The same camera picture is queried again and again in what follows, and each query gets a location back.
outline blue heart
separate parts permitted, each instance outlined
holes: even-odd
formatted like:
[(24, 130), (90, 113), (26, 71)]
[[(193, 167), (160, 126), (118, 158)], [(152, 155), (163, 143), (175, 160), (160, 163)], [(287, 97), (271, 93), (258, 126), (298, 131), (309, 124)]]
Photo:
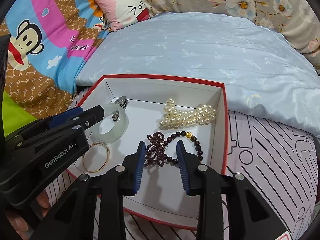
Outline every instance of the blue heart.
[(47, 14), (49, 13), (49, 9), (48, 8), (44, 8), (43, 9), (43, 13), (41, 14), (42, 17), (47, 16)]

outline box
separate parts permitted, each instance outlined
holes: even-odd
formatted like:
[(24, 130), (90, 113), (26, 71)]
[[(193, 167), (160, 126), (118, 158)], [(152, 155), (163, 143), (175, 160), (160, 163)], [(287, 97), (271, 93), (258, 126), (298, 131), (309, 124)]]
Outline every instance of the box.
[[(224, 84), (194, 78), (116, 74), (102, 76), (85, 94), (77, 106), (87, 110), (96, 105), (113, 103), (126, 96), (129, 104), (125, 110), (129, 124), (126, 132), (114, 143), (109, 144), (110, 159), (107, 165), (90, 176), (105, 174), (109, 169), (122, 164), (126, 155), (137, 151), (140, 141), (150, 143), (147, 135), (161, 131), (165, 138), (176, 131), (190, 131), (200, 141), (203, 151), (202, 163), (224, 174), (228, 150), (228, 118)], [(168, 98), (174, 98), (176, 108), (189, 110), (199, 104), (210, 104), (217, 109), (216, 120), (209, 124), (184, 128), (159, 128), (165, 112), (163, 107)], [(114, 125), (111, 115), (102, 124), (102, 132)], [(90, 129), (86, 130), (89, 144), (93, 143)], [(187, 152), (196, 154), (191, 140), (180, 137)], [(176, 158), (176, 142), (173, 140), (165, 153)], [(84, 163), (89, 170), (97, 170), (106, 158), (102, 146), (92, 147), (85, 155)], [(81, 158), (74, 162), (68, 172), (74, 177), (87, 173)], [(174, 226), (196, 230), (199, 196), (189, 197), (183, 189), (178, 166), (166, 163), (163, 167), (145, 167), (140, 190), (134, 197), (124, 196), (124, 209), (142, 218)]]

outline beaded bracelet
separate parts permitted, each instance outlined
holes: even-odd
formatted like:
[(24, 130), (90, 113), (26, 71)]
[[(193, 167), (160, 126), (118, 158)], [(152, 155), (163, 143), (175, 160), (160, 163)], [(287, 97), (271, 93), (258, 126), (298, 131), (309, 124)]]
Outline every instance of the beaded bracelet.
[(170, 142), (172, 142), (172, 140), (180, 136), (185, 136), (193, 142), (193, 145), (197, 150), (198, 159), (202, 161), (203, 151), (201, 150), (200, 142), (197, 140), (197, 137), (192, 135), (191, 132), (176, 132), (175, 134), (173, 133), (170, 137), (168, 137), (167, 140), (164, 140), (164, 135), (162, 132), (155, 132), (153, 135), (147, 136), (151, 144), (149, 144), (146, 149), (144, 166), (146, 167), (150, 164), (158, 164), (160, 167), (162, 167), (164, 166), (165, 160), (167, 160), (167, 162), (169, 163), (172, 162), (173, 165), (177, 165), (178, 160), (167, 156), (167, 154), (164, 153), (164, 150), (165, 146), (167, 146)]

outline green fabric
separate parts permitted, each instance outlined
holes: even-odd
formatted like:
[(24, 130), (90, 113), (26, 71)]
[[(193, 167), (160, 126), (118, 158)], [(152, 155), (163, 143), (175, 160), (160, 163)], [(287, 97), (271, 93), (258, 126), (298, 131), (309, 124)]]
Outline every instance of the green fabric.
[(34, 116), (22, 109), (4, 91), (2, 101), (2, 121), (4, 136), (14, 132), (20, 127), (36, 120)]

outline light blue bedding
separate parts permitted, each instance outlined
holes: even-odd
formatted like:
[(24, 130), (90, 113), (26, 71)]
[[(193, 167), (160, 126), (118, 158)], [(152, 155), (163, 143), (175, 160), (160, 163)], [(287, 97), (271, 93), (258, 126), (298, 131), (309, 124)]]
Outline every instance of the light blue bedding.
[(320, 77), (285, 38), (222, 14), (166, 13), (110, 33), (77, 85), (102, 75), (148, 73), (225, 83), (228, 109), (320, 138)]

